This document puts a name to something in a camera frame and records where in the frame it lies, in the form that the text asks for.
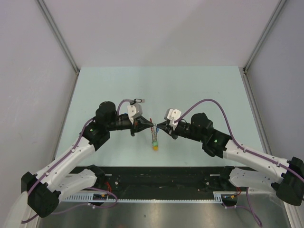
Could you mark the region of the metal keyring holder red handle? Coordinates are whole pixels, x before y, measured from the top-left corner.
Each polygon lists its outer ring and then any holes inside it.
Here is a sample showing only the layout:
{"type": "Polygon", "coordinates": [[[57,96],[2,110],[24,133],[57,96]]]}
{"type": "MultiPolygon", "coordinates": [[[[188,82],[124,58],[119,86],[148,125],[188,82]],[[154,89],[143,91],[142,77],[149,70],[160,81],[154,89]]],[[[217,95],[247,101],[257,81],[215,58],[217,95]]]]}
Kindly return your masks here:
{"type": "Polygon", "coordinates": [[[158,130],[157,130],[157,127],[156,127],[156,124],[154,124],[152,122],[152,119],[150,118],[150,122],[152,123],[152,127],[151,127],[151,134],[152,134],[152,142],[155,142],[155,141],[158,141],[158,130]]]}

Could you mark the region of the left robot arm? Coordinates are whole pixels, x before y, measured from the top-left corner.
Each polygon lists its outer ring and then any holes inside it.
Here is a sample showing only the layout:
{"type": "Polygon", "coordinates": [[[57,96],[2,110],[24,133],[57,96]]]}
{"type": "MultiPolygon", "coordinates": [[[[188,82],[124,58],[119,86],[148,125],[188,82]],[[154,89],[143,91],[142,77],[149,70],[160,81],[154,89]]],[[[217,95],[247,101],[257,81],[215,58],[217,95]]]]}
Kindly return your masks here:
{"type": "Polygon", "coordinates": [[[95,153],[110,139],[111,131],[130,130],[131,136],[153,127],[143,117],[142,99],[128,99],[127,113],[119,114],[120,106],[102,102],[83,126],[78,139],[62,155],[43,169],[32,174],[26,172],[21,178],[21,192],[27,192],[27,205],[36,216],[45,218],[62,199],[80,190],[92,187],[101,189],[105,184],[104,173],[96,166],[89,166],[72,180],[67,175],[85,158],[95,153]]]}

